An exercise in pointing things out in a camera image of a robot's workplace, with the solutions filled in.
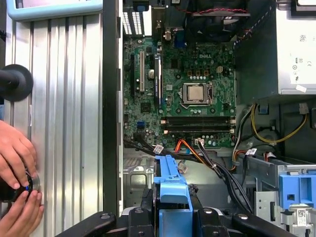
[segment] ram slot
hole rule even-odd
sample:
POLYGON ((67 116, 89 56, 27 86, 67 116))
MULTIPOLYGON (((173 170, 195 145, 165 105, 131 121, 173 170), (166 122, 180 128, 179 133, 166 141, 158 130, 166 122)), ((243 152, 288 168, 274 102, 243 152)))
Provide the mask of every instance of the ram slot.
POLYGON ((155 57, 155 82, 154 82, 155 106, 161 107, 161 60, 160 56, 155 57))
POLYGON ((163 117, 161 124, 189 125, 189 124, 230 124, 231 117, 163 117))
POLYGON ((135 54, 130 55, 130 95, 135 97, 135 54))
POLYGON ((219 126, 164 126, 164 134, 169 133, 227 133, 231 131, 228 125, 219 126))
POLYGON ((139 91, 140 92, 145 92, 145 52, 141 51, 139 53, 139 60, 140 60, 140 86, 139 86, 139 91))

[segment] yellow wire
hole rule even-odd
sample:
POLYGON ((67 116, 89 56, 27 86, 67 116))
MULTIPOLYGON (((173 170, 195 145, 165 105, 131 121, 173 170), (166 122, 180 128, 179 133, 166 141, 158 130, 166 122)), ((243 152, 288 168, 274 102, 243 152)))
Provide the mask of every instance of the yellow wire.
POLYGON ((304 118, 304 121, 302 122, 302 124, 297 128, 295 129, 293 132, 291 132, 290 134, 286 135, 285 137, 279 139, 279 140, 275 140, 275 141, 272 141, 272 140, 268 140, 268 139, 265 139, 264 137, 260 136, 258 133, 257 133, 257 130, 256 130, 256 125, 255 125, 255 110, 256 110, 256 106, 252 107, 252 110, 251 110, 251 125, 252 125, 252 128, 253 128, 253 131, 254 133, 256 134, 256 136, 263 142, 266 142, 266 143, 279 143, 279 142, 284 142, 286 139, 290 138, 291 136, 293 136, 294 134, 296 134, 303 126, 304 124, 306 123, 307 121, 307 114, 305 115, 305 118, 304 118))

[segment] black knob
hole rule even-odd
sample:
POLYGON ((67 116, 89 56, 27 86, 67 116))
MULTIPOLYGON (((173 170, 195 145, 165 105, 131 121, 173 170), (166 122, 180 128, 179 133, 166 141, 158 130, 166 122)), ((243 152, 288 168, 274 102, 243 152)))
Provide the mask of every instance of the black knob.
POLYGON ((33 90, 33 77, 28 69, 11 64, 0 70, 0 96, 8 101, 21 101, 33 90))

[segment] blue plastic bracket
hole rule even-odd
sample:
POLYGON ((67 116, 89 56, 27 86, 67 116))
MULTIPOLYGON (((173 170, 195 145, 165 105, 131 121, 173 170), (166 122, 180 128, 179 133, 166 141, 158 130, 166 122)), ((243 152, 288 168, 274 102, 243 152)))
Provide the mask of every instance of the blue plastic bracket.
POLYGON ((160 184, 160 202, 187 204, 188 209, 159 210, 160 237, 192 237, 193 208, 188 184, 178 171, 176 160, 170 156, 156 156, 160 161, 160 177, 154 183, 160 184))

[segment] black cable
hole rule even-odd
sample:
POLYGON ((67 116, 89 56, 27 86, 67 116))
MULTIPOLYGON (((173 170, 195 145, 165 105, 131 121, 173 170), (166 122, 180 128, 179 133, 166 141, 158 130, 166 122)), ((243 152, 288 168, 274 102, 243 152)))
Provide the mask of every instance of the black cable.
MULTIPOLYGON (((201 143, 198 143, 198 147, 200 148, 200 150, 202 151, 203 153, 203 156, 207 157, 209 160, 211 160, 208 155, 207 155, 207 152, 205 150, 205 148, 202 146, 201 143)), ((216 164, 217 168, 221 171, 222 173, 222 176, 225 177, 225 184, 227 185, 227 188, 228 188, 228 192, 232 198, 232 200, 239 206, 240 209, 244 210, 244 211, 247 211, 247 212, 250 212, 250 213, 253 213, 253 210, 252 210, 252 207, 251 207, 251 204, 250 204, 250 201, 247 197, 247 194, 245 193, 244 189, 242 188, 242 186, 240 185, 240 183, 238 182, 238 180, 235 178, 235 176, 233 176, 228 169, 226 169, 222 164, 214 161, 214 160, 211 160, 213 163, 216 164), (233 184, 232 182, 236 185, 237 189, 239 190, 240 194, 242 195, 243 199, 245 200, 246 202, 246 205, 248 206, 245 207, 241 200, 239 199, 239 196, 236 194, 236 191, 233 187, 233 184)))

